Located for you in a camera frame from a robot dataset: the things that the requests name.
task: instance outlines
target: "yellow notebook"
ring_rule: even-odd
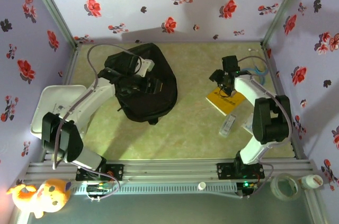
[[[233,97],[222,97],[220,88],[217,87],[207,95],[206,99],[226,116],[246,98],[241,93],[236,93]]]

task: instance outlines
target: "floral wallpaper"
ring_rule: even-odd
[[[54,0],[82,43],[259,41],[282,1]],[[293,17],[287,32],[292,25]]]
[[[296,142],[324,178],[331,223],[339,219],[338,17],[339,0],[292,0],[267,47],[291,101]]]
[[[30,134],[42,90],[61,84],[71,46],[42,0],[0,0],[0,223],[13,201],[6,191],[42,151]]]

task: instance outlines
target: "yellow plush toy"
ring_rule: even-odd
[[[7,191],[11,193],[21,211],[33,212],[36,218],[41,218],[43,212],[57,212],[64,207],[70,197],[70,182],[49,179],[38,190],[33,185],[20,184]]]

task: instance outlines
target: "tape roll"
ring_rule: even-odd
[[[273,178],[271,190],[275,197],[283,201],[292,201],[300,197],[300,183],[292,175],[282,173]]]

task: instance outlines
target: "small bottle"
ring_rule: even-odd
[[[298,179],[301,188],[304,190],[317,189],[324,183],[323,179],[319,175],[306,175]]]

